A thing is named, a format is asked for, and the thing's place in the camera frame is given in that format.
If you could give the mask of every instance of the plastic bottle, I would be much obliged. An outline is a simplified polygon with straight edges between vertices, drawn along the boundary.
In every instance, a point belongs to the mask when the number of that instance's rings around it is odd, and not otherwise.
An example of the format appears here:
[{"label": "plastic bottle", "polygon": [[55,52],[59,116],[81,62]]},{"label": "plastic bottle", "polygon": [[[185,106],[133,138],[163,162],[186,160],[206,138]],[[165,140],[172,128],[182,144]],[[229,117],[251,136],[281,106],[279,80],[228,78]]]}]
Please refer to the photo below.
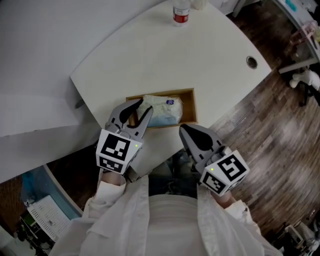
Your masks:
[{"label": "plastic bottle", "polygon": [[173,23],[177,27],[187,24],[190,12],[190,0],[173,0]]}]

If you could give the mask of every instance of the dark laminate floor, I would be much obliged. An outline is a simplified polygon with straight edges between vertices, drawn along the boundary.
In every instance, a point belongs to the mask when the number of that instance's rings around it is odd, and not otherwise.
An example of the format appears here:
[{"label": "dark laminate floor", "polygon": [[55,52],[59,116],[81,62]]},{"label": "dark laminate floor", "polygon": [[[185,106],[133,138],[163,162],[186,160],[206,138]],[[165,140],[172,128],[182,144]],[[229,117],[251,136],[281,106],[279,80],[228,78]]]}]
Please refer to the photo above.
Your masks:
[{"label": "dark laminate floor", "polygon": [[[271,1],[263,7],[247,6],[237,18],[230,19],[273,71],[212,129],[233,150],[238,149],[251,168],[232,192],[247,203],[262,234],[267,235],[283,222],[292,224],[320,208],[320,108],[313,98],[300,108],[303,93],[290,89],[288,77],[277,72],[292,51],[288,42],[294,27]],[[80,207],[95,193],[98,169],[93,147],[54,161],[49,167]],[[21,204],[6,195],[17,194],[19,186],[15,184],[19,182],[16,178],[0,184],[0,215],[11,228]]]}]

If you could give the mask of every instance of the person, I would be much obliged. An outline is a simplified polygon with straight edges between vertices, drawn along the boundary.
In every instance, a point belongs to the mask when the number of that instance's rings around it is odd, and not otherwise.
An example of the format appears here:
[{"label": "person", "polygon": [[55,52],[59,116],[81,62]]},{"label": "person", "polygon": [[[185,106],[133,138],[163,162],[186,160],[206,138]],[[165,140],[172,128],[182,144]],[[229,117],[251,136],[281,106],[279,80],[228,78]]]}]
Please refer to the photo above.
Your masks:
[{"label": "person", "polygon": [[100,171],[96,194],[51,256],[279,256],[248,207],[197,181],[184,151],[126,184]]}]

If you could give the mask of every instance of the desk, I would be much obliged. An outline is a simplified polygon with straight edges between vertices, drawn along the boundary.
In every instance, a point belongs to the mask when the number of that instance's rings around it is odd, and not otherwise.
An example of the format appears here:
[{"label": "desk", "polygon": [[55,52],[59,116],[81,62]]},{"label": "desk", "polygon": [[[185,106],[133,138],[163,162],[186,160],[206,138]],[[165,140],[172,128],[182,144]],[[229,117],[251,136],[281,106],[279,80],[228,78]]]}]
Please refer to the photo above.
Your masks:
[{"label": "desk", "polygon": [[[303,7],[302,3],[299,0],[290,0],[295,6],[296,11],[293,11],[287,4],[285,0],[273,0],[273,2],[285,13],[285,15],[289,18],[289,20],[293,23],[293,25],[296,27],[297,30],[300,30],[301,27],[308,23],[313,21],[314,19],[310,15],[310,13]],[[235,11],[233,12],[233,16],[236,17],[242,7],[245,4],[245,0],[239,0],[239,2],[236,5]],[[278,71],[280,74],[297,70],[300,68],[303,68],[308,65],[316,64],[320,62],[320,45],[317,41],[308,39],[306,41],[308,48],[310,50],[310,53],[312,55],[312,58],[297,62],[295,64],[285,66],[283,68],[280,68]]]},{"label": "desk", "polygon": [[[140,14],[93,50],[71,79],[104,128],[126,97],[194,88],[198,123],[210,127],[271,71],[248,38],[208,4],[188,24],[172,25],[172,3]],[[257,61],[250,68],[247,57]],[[179,127],[147,130],[131,166],[144,175],[183,148]]]}]

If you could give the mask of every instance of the white cloth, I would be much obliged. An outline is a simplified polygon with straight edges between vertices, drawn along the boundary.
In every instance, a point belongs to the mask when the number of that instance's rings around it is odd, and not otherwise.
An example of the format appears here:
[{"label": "white cloth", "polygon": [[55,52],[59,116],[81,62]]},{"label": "white cloth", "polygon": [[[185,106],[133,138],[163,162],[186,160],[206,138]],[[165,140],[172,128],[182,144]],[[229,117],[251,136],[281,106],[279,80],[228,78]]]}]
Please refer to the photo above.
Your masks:
[{"label": "white cloth", "polygon": [[196,199],[183,195],[149,197],[145,256],[207,256],[197,208]]},{"label": "white cloth", "polygon": [[[150,217],[148,186],[147,175],[122,186],[100,182],[99,194],[88,200],[81,218],[71,221],[50,255],[144,256]],[[282,255],[256,232],[248,215],[235,219],[205,187],[198,186],[197,198],[197,224],[209,256]]]}]

